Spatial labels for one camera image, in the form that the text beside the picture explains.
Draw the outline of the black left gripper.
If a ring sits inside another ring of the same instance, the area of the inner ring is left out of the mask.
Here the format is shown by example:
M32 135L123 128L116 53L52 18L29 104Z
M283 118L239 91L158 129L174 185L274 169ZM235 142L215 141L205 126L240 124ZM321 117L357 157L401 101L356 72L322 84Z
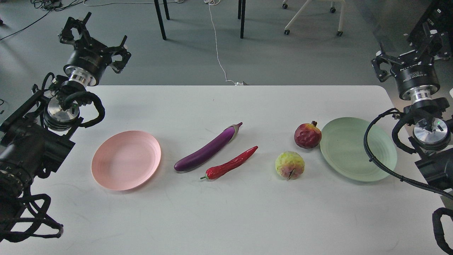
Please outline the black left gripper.
M99 85L107 66L111 67L116 74L120 74L131 58L131 53L126 47L126 35L119 46L103 48L103 55L84 48L92 48L92 37L86 28L91 15L92 13L88 12L81 20L69 17L58 34L60 43L74 48L64 66L68 81L77 82L84 87Z

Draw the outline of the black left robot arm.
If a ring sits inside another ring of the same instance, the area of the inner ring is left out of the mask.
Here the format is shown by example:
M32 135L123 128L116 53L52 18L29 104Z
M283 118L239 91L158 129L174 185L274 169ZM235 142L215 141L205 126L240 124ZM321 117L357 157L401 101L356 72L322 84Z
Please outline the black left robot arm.
M48 73L32 96L1 124L1 240L17 243L29 237L59 238L62 224L47 210L51 198L33 195L34 178L48 178L65 161L75 143L78 128L97 125L105 117L100 97L87 91L97 86L105 70L121 73L131 58L125 47L108 47L89 34L84 19L69 17L59 41L72 45L64 75Z

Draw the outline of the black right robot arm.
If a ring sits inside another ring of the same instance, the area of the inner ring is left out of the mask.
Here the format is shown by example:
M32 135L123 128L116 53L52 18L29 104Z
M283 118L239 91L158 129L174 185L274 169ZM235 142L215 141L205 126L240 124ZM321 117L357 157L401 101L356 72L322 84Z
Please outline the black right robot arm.
M447 32L430 29L429 23L422 24L423 37L418 45L399 56L388 55L379 43L379 51L371 64L377 79L382 83L394 78L401 100L410 101L403 111L396 108L377 116L365 130L364 150L369 161L381 170L414 187L437 193L447 199L452 195L452 119L444 119L443 113L450 106L445 97L433 98L440 90L434 62L451 57L451 45ZM397 120L391 138L396 147L409 154L417 154L415 163L425 183L395 173L385 166L372 152L368 134L374 124L387 115Z

